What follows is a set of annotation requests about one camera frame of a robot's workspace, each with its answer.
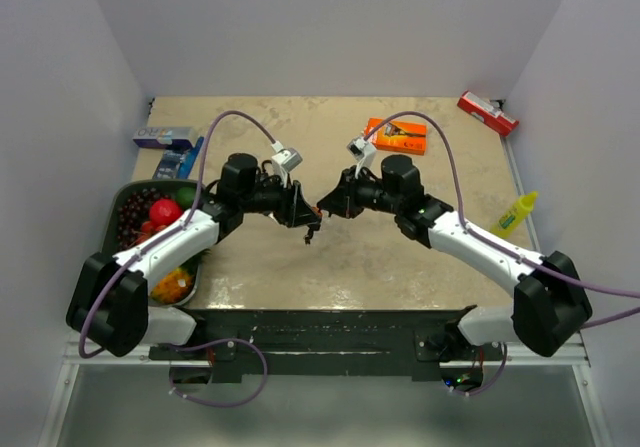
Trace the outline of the black Kaijing padlock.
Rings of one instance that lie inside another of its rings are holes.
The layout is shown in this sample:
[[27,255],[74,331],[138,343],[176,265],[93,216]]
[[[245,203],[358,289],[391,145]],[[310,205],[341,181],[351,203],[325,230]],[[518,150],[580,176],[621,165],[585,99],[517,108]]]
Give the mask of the black Kaijing padlock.
[[268,171],[267,171],[267,167],[268,167],[268,166],[271,166],[271,165],[272,165],[272,161],[271,161],[271,160],[264,160],[264,161],[262,161],[262,162],[261,162],[261,164],[260,164],[261,172],[262,172],[263,174],[267,174],[267,173],[268,173]]

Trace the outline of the orange black padlock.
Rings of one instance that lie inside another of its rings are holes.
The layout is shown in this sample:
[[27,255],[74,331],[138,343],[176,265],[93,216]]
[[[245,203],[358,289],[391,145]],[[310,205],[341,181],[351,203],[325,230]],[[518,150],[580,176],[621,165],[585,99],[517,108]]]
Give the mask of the orange black padlock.
[[311,210],[314,212],[314,215],[316,216],[317,220],[321,221],[323,218],[322,211],[315,206],[311,207]]

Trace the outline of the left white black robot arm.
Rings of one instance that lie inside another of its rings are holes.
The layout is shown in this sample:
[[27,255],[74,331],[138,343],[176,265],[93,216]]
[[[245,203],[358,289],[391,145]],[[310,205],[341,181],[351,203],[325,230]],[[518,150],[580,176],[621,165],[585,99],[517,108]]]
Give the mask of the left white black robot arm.
[[92,341],[99,351],[117,357],[140,344],[172,345],[185,359],[200,357],[207,335],[196,328],[196,318],[176,307],[150,306],[151,291],[181,264],[228,237],[248,214],[317,231],[321,217],[290,177],[301,161],[297,151],[283,149],[272,157],[274,173],[267,175],[255,157],[233,154],[222,167],[215,193],[198,190],[194,206],[166,229],[128,250],[90,256],[66,315],[68,326],[80,335],[80,356],[91,357],[86,343]]

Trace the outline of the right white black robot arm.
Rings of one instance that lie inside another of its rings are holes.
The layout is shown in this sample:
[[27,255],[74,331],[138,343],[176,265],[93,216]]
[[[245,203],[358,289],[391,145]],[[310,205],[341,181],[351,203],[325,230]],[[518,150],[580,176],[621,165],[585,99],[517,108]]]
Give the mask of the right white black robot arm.
[[464,309],[445,335],[446,349],[456,359],[469,359],[492,342],[519,342],[551,357],[593,315],[567,255],[545,256],[464,223],[451,205],[426,193],[418,168],[405,155],[385,158],[379,176],[356,166],[343,170],[318,207],[346,219],[366,209],[391,214],[405,237],[455,257],[512,298],[508,308]]

